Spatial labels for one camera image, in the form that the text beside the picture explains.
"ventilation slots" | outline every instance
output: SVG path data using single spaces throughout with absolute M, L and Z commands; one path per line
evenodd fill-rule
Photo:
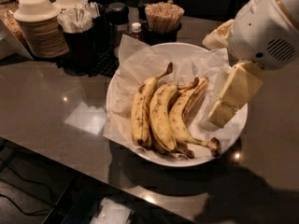
M 268 53 L 278 61 L 290 59 L 295 52 L 294 47 L 283 39 L 273 39 L 268 44 Z

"gray table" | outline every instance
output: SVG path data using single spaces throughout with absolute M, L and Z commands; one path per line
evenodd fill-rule
M 183 18 L 178 41 L 201 46 L 219 24 Z M 67 75 L 53 63 L 0 66 L 0 136 L 199 223 L 299 219 L 299 65 L 267 72 L 240 142 L 222 158 L 167 168 L 102 136 L 109 77 Z M 241 160 L 232 160 L 234 150 Z

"ripe banana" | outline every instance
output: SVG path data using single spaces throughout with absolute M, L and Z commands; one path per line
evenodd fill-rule
M 150 135 L 150 100 L 160 78 L 172 73 L 173 64 L 156 77 L 145 79 L 137 89 L 131 107 L 132 137 L 142 147 L 151 147 Z
M 164 84 L 152 96 L 149 106 L 150 127 L 154 137 L 154 145 L 158 152 L 173 152 L 177 148 L 168 113 L 171 105 L 180 96 L 180 90 L 190 89 L 197 85 L 198 79 L 183 86 Z
M 204 95 L 208 86 L 208 78 L 201 77 L 198 85 L 192 89 L 184 91 L 169 112 L 169 123 L 176 141 L 181 144 L 194 144 L 208 147 L 213 157 L 220 155 L 220 142 L 217 138 L 210 141 L 194 138 L 185 124 L 185 119 L 194 104 Z

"cable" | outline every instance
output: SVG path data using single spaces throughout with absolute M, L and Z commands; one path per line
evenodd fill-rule
M 15 207 L 17 207 L 17 209 L 22 212 L 24 215 L 26 216 L 46 216 L 49 213 L 49 209 L 42 209 L 42 210 L 38 210 L 38 211 L 34 211 L 32 213 L 27 213 L 24 212 L 12 199 L 10 199 L 8 196 L 1 194 L 0 193 L 0 197 L 6 198 L 7 200 L 9 200 Z
M 30 180 L 30 179 L 27 179 L 27 178 L 24 178 L 22 177 L 17 171 L 15 171 L 12 167 L 9 166 L 9 164 L 7 162 L 5 162 L 4 160 L 2 160 L 0 158 L 0 161 L 12 172 L 14 173 L 19 179 L 25 181 L 25 182 L 29 182 L 29 183 L 34 183 L 34 184 L 37 184 L 37 185 L 40 185 L 40 186 L 44 186 L 48 189 L 48 192 L 49 192 L 49 196 L 50 196 L 50 200 L 55 203 L 54 201 L 54 197 L 53 197 L 53 190 L 50 188 L 50 186 L 48 186 L 47 184 L 45 183 L 41 183 L 41 182 L 38 182 L 38 181 L 34 181 L 34 180 Z

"black canister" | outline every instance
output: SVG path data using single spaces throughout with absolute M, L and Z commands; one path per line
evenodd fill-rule
M 107 18 L 110 25 L 113 52 L 119 57 L 119 47 L 123 34 L 129 34 L 129 8 L 124 3 L 116 2 L 109 4 Z

